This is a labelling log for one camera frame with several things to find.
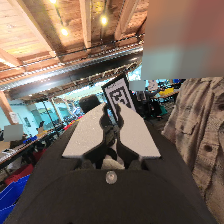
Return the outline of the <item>black framed marker sign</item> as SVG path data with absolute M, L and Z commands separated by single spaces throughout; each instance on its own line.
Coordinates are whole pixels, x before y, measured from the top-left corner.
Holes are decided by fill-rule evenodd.
M 123 103 L 134 112 L 137 112 L 136 100 L 134 99 L 135 95 L 129 89 L 129 80 L 125 73 L 108 81 L 101 88 L 116 122 L 118 119 L 116 114 L 118 103 Z

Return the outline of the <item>silver ceiling duct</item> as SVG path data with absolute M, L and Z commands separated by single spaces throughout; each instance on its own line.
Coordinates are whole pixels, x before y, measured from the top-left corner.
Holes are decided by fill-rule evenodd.
M 51 72 L 46 72 L 40 75 L 36 75 L 30 78 L 25 78 L 19 81 L 10 82 L 8 84 L 2 84 L 0 86 L 1 91 L 5 91 L 19 86 L 37 84 L 39 87 L 44 85 L 47 88 L 50 85 L 55 84 L 56 80 L 61 85 L 62 81 L 69 77 L 68 82 L 75 81 L 75 78 L 81 79 L 92 75 L 96 75 L 117 67 L 123 67 L 124 65 L 137 62 L 142 59 L 143 55 L 143 43 L 133 45 L 132 49 L 123 47 L 115 51 L 111 51 L 110 54 L 102 54 L 92 59 L 81 60 L 79 63 L 68 65 L 62 69 L 58 69 Z

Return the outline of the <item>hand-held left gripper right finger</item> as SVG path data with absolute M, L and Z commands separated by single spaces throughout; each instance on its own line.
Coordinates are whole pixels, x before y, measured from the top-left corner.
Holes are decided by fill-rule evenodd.
M 144 119 L 123 103 L 117 104 L 116 113 L 119 127 L 116 151 L 124 163 L 160 158 Z

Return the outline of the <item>red plastic bin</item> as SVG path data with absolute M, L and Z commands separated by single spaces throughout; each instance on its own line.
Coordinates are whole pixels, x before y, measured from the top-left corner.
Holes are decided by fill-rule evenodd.
M 9 177 L 7 177 L 4 180 L 4 184 L 8 186 L 12 182 L 17 182 L 20 178 L 23 178 L 27 175 L 30 175 L 33 171 L 33 165 L 27 164 L 25 166 L 22 166 L 21 168 L 17 169 L 15 172 L 13 172 Z
M 35 164 L 37 164 L 37 162 L 39 161 L 39 159 L 43 156 L 43 154 L 45 152 L 46 152 L 46 150 L 41 150 L 41 151 L 38 151 L 38 152 L 33 152 Z

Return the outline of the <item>yellow plastic bin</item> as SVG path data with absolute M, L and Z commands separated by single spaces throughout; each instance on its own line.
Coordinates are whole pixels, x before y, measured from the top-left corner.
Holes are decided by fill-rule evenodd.
M 165 96 L 165 95 L 170 94 L 172 92 L 174 92 L 174 88 L 173 87 L 172 88 L 166 88 L 165 90 L 160 91 L 159 95 L 160 96 Z

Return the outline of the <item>person's right hand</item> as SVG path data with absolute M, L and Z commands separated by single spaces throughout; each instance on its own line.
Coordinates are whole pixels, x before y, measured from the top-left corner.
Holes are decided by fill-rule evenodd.
M 101 169 L 110 169 L 110 170 L 124 170 L 124 161 L 118 156 L 116 150 L 112 147 L 109 147 L 106 152 L 106 156 L 103 159 Z

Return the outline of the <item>blue plastic bin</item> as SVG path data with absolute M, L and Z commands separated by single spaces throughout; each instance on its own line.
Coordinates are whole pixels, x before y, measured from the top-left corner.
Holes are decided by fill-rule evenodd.
M 37 140 L 37 136 L 33 136 L 33 137 L 30 137 L 30 138 L 24 140 L 24 141 L 23 141 L 23 144 L 27 145 L 27 144 L 29 144 L 29 143 L 35 141 L 35 140 Z
M 21 196 L 24 187 L 30 175 L 20 178 L 16 182 L 10 183 L 0 193 L 0 223 L 3 224 L 5 219 L 9 216 L 14 209 L 19 197 Z

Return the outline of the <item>white paper notice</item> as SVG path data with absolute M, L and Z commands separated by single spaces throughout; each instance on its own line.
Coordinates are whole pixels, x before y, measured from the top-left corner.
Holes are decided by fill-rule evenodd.
M 17 114 L 15 112 L 9 112 L 9 116 L 10 116 L 13 124 L 19 123 Z

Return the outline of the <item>black floor lamp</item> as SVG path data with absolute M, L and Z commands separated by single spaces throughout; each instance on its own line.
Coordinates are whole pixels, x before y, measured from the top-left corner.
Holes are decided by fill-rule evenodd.
M 52 118 L 51 118 L 51 116 L 50 116 L 50 114 L 49 114 L 49 112 L 48 112 L 48 110 L 47 110 L 47 107 L 46 107 L 46 105 L 45 105 L 45 101 L 47 101 L 47 100 L 48 100 L 48 98 L 39 99 L 39 100 L 36 100 L 36 103 L 40 103 L 40 102 L 43 103 L 43 105 L 44 105 L 44 107 L 45 107 L 45 109 L 46 109 L 46 112 L 47 112 L 47 114 L 48 114 L 48 116 L 49 116 L 49 118 L 50 118 L 50 120 L 51 120 L 51 123 L 52 123 L 52 125 L 53 125 L 53 127 L 54 127 L 54 129 L 55 129 L 55 132 L 56 132 L 57 136 L 59 137 L 60 135 L 59 135 L 59 133 L 58 133 L 58 131 L 57 131 L 57 128 L 56 128 L 56 126 L 55 126 L 55 124 L 54 124 L 54 122 L 53 122 L 53 120 L 52 120 Z

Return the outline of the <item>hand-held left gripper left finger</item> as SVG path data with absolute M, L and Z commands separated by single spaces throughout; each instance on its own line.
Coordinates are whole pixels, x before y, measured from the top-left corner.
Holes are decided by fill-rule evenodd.
M 62 157 L 97 162 L 106 151 L 106 130 L 109 126 L 107 104 L 101 103 L 78 122 Z

